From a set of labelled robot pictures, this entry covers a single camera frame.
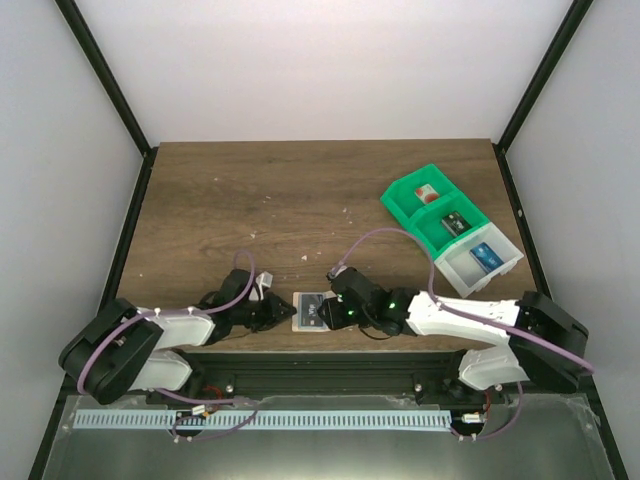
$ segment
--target wooden tabletop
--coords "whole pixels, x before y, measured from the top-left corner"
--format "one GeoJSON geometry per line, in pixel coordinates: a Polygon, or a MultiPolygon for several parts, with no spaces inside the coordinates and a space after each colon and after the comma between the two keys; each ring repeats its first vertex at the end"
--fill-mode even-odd
{"type": "MultiPolygon", "coordinates": [[[[394,180],[435,163],[524,252],[488,140],[164,143],[160,146],[118,292],[138,306],[185,307],[218,288],[240,248],[274,276],[272,291],[326,291],[346,250],[374,228],[397,226],[380,202],[394,180]]],[[[386,288],[424,289],[428,262],[412,240],[385,233],[349,260],[386,288]]],[[[436,292],[458,296],[436,273],[436,292]]],[[[526,259],[472,299],[535,289],[526,259]]],[[[357,329],[231,336],[215,351],[449,350],[450,337],[366,338],[357,329]]]]}

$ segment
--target blue card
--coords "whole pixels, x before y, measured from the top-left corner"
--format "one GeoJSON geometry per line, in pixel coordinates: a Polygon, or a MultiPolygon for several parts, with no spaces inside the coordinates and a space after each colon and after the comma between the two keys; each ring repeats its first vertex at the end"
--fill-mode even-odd
{"type": "Polygon", "coordinates": [[[476,262],[478,262],[480,267],[482,267],[486,273],[490,273],[500,265],[504,265],[504,262],[498,254],[485,242],[473,247],[469,250],[469,253],[476,259],[476,262]]]}

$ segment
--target divided storage bin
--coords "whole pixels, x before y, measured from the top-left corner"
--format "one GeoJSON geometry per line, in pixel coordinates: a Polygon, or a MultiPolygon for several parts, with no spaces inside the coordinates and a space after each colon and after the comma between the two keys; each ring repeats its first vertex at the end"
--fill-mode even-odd
{"type": "Polygon", "coordinates": [[[435,165],[427,165],[396,180],[382,195],[382,203],[400,225],[427,247],[436,267],[462,298],[480,290],[496,275],[511,270],[523,255],[513,243],[435,165]],[[416,190],[431,185],[439,198],[425,204],[416,190]],[[454,237],[442,218],[458,212],[471,226],[454,237]],[[486,273],[470,250],[485,242],[504,262],[486,273]]]}

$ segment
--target white wall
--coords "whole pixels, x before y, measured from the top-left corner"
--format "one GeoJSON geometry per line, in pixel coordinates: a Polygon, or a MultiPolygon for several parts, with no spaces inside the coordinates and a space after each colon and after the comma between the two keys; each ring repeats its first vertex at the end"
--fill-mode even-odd
{"type": "Polygon", "coordinates": [[[640,3],[594,2],[508,153],[555,299],[640,478],[640,3]]]}
{"type": "Polygon", "coordinates": [[[78,0],[150,142],[498,140],[570,0],[78,0]]]}
{"type": "Polygon", "coordinates": [[[27,478],[140,156],[53,1],[0,2],[0,478],[27,478]]]}

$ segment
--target green tray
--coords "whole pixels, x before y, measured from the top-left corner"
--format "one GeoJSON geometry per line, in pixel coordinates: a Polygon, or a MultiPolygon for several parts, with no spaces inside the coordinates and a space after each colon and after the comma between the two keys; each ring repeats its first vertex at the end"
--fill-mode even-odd
{"type": "Polygon", "coordinates": [[[451,245],[489,223],[485,214],[433,164],[393,182],[380,200],[400,225],[424,242],[434,260],[451,245]],[[427,183],[440,198],[425,205],[415,191],[427,183]],[[471,225],[471,229],[457,237],[441,224],[442,218],[454,211],[471,225]]]}

